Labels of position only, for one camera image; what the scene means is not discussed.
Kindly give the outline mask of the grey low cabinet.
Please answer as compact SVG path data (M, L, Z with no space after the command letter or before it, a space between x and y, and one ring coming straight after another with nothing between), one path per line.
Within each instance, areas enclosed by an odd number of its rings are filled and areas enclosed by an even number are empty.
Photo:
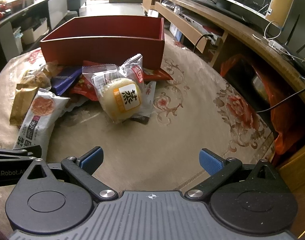
M40 46L40 41L53 29L69 19L79 16L79 9L86 0L37 0L30 3L24 0L21 5L11 9L11 14L0 20L0 69L6 63L23 53ZM32 22L47 18L48 32L32 44L25 45L21 38Z

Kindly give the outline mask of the white storage bin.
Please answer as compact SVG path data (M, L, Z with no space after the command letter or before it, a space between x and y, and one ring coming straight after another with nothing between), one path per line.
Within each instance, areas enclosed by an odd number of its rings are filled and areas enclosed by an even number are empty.
M39 18L32 22L31 26L22 33L22 42L29 45L48 32L47 18Z

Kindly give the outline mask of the wooden TV console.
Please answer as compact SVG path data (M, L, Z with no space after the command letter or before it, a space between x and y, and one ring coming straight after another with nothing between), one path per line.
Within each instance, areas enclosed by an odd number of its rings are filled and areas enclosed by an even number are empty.
M143 0L144 11L157 11L176 25L191 43L196 44L199 31L180 16L161 4L162 0ZM234 61L242 60L252 69L265 74L272 89L268 95L283 95L288 90L302 92L279 105L270 113L278 139L272 163L294 193L298 202L298 215L291 231L305 239L305 81L295 67L276 51L257 40L253 30L215 10L204 8L190 0L167 0L210 20L223 29L223 36L212 57L210 66L221 72Z

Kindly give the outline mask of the red cardboard box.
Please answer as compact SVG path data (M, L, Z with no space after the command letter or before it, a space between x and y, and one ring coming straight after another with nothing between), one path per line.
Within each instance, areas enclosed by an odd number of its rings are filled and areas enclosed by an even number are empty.
M148 16L75 17L40 42L46 62L80 66L84 61L122 65L136 54L158 69L164 53L164 20Z

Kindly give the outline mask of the red plastic bag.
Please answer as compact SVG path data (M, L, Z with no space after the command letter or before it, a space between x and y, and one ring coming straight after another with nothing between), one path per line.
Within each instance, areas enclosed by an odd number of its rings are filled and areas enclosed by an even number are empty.
M221 63L220 75L239 91L260 116L270 119L276 132L276 154L283 155L300 139L298 100L287 100L286 83L266 63L236 54Z

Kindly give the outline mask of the gold foil snack packet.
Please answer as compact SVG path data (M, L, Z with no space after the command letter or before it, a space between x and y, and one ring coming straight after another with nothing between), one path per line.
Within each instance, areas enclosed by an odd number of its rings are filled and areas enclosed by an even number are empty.
M30 105L38 91L38 87L19 83L16 85L15 98L10 113L9 124L21 126Z

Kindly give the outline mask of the floral beige tablecloth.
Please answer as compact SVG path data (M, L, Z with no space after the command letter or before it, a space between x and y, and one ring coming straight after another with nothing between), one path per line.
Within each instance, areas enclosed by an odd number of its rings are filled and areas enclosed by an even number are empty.
M172 80L157 84L147 124L115 124L99 103L88 101L55 123L48 162L100 146L104 162L95 177L116 191L186 191L208 177L199 164L202 148L246 164L272 155L269 127L234 116L239 93L170 33L162 68Z

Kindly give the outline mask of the clear bag yellow snacks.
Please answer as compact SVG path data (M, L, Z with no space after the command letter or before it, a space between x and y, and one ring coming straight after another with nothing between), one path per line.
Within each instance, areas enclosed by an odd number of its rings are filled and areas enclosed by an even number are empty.
M20 75L18 83L50 90L52 87L51 79L56 77L63 68L63 66L57 65L56 62L29 67Z

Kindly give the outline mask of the purple wafer biscuit packet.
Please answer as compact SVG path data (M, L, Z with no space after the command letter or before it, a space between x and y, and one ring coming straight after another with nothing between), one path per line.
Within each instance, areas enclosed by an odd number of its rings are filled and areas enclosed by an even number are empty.
M60 96L62 95L82 74L82 67L65 67L55 77L51 79L51 91Z

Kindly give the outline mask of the white rice cracker packet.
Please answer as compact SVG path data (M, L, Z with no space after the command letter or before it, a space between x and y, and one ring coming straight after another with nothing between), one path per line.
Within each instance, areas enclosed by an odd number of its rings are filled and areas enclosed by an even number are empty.
M40 146L41 157L46 159L54 124L68 101L67 97L57 96L49 90L40 88L20 127L14 149Z

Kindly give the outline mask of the red Trolli candy bag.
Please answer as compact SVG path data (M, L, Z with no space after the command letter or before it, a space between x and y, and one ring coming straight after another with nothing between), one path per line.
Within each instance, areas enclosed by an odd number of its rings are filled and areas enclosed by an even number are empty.
M112 97L129 106L141 102L146 82L170 80L172 77L161 68L143 68L141 55L136 55L120 66L87 62L71 93L83 95L92 101Z

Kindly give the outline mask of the wrapped yellow pastry bun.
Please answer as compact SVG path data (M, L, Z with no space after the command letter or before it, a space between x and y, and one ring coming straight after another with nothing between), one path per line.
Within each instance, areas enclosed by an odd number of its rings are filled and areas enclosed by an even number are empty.
M144 84L143 56L136 54L121 66L84 66L82 74L93 85L103 111L120 123L150 110Z

